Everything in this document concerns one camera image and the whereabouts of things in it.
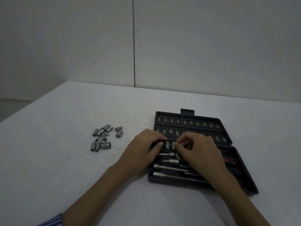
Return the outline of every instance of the hand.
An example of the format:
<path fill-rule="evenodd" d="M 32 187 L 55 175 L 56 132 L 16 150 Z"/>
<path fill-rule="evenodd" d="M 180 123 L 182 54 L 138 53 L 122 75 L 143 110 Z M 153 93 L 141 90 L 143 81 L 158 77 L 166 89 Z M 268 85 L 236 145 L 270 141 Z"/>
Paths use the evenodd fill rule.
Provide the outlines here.
<path fill-rule="evenodd" d="M 130 176 L 142 172 L 163 146 L 163 142 L 158 142 L 151 150 L 151 144 L 157 140 L 166 141 L 167 137 L 154 130 L 145 129 L 130 142 L 117 163 Z"/>
<path fill-rule="evenodd" d="M 222 154 L 212 137 L 185 132 L 177 139 L 175 147 L 190 166 L 207 180 L 228 174 Z"/>

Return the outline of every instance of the right hand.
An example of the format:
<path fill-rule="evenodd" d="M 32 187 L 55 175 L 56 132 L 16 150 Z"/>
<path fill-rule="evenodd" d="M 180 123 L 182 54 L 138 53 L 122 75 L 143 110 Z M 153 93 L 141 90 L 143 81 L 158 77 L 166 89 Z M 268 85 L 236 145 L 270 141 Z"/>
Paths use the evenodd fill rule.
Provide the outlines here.
<path fill-rule="evenodd" d="M 207 180 L 228 174 L 222 154 L 211 136 L 185 132 L 177 139 L 175 148 Z"/>

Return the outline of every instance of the forearm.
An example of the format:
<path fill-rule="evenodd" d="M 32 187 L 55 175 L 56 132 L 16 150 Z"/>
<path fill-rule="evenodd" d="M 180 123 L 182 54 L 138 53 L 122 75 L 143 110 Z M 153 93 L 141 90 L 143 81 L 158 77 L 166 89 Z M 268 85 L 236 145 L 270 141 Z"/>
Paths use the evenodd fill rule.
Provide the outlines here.
<path fill-rule="evenodd" d="M 211 179 L 210 183 L 224 200 L 237 226 L 270 225 L 240 188 L 232 174 L 227 173 L 226 176 Z"/>
<path fill-rule="evenodd" d="M 63 214 L 64 226 L 93 225 L 115 191 L 129 178 L 118 162 Z"/>

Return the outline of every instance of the table surface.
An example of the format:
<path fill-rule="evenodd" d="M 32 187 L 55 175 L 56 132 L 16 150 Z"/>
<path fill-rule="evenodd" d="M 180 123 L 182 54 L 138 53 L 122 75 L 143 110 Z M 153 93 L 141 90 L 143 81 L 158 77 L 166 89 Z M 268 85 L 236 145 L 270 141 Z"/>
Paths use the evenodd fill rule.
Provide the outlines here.
<path fill-rule="evenodd" d="M 0 123 L 1 225 L 35 225 L 66 210 L 115 163 L 156 111 L 220 118 L 259 194 L 250 197 L 271 225 L 301 221 L 301 104 L 66 82 Z M 123 126 L 110 150 L 90 151 L 95 128 Z M 213 192 L 126 182 L 101 225 L 235 225 Z"/>

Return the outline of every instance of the left hand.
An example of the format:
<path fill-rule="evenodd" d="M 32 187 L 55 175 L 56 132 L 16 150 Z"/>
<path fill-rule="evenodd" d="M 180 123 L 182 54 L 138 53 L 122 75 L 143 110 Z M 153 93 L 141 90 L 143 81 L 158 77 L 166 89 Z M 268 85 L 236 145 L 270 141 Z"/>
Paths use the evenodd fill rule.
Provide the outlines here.
<path fill-rule="evenodd" d="M 159 142 L 151 150 L 151 144 L 157 140 L 166 141 L 167 137 L 154 130 L 145 129 L 134 137 L 116 164 L 130 176 L 141 173 L 163 146 L 163 142 Z"/>

